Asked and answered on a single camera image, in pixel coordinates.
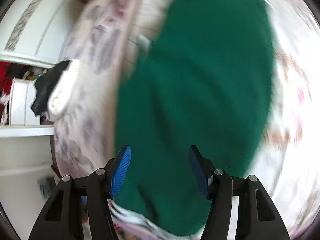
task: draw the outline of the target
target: gray decorative strip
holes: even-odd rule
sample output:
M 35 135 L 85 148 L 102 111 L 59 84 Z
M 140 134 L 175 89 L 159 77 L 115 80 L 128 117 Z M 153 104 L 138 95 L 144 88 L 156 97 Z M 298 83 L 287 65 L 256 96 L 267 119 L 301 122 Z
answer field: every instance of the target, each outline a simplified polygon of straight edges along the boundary
M 6 51 L 14 51 L 16 49 L 19 38 L 26 27 L 28 20 L 31 18 L 35 10 L 38 8 L 42 0 L 33 0 L 21 15 L 16 26 L 14 27 L 9 40 L 4 48 Z

